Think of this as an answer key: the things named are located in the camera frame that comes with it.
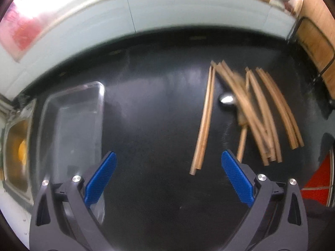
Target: wooden panel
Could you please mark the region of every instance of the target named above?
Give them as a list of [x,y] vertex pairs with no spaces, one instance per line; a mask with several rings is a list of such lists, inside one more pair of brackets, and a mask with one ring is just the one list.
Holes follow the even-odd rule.
[[[335,20],[323,0],[304,0],[300,17],[308,16],[335,46]],[[322,35],[309,23],[303,22],[298,30],[299,40],[318,70],[331,60],[332,50]],[[323,79],[332,98],[335,98],[335,63],[324,73]]]

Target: orange object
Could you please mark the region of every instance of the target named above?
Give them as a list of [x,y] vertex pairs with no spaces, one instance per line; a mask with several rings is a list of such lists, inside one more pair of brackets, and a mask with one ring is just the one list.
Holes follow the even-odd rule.
[[18,149],[18,158],[21,161],[22,165],[27,164],[27,144],[26,140],[23,140]]

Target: white wall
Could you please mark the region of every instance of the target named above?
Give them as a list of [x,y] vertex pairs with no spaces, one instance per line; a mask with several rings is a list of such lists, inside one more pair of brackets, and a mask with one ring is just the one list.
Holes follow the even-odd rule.
[[9,194],[5,191],[0,182],[0,208],[7,223],[10,225],[13,232],[20,241],[29,249],[29,228],[31,214],[20,206]]
[[0,93],[8,99],[73,55],[136,32],[215,25],[286,38],[295,19],[259,0],[104,0],[72,15],[15,62],[0,46]]

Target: red object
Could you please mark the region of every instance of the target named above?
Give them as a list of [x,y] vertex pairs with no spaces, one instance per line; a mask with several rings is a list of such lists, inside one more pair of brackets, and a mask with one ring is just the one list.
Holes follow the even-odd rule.
[[[330,156],[325,157],[321,166],[313,174],[311,179],[307,182],[301,190],[301,195],[304,199],[312,199],[319,201],[323,205],[327,205],[328,193],[330,186]],[[305,188],[327,188],[317,190],[304,190]]]
[[42,31],[42,27],[36,19],[21,18],[18,27],[14,31],[13,40],[21,51],[26,50],[32,41]]

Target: blue gripper pad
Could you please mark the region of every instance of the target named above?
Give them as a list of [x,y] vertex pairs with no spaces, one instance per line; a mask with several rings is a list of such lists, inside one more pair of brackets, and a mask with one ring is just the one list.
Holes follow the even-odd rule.
[[90,207],[92,204],[98,202],[117,165],[118,160],[116,159],[116,154],[111,152],[86,186],[84,197],[86,207]]
[[235,158],[226,150],[221,156],[221,165],[226,172],[240,201],[251,207],[254,203],[253,186],[245,176]]

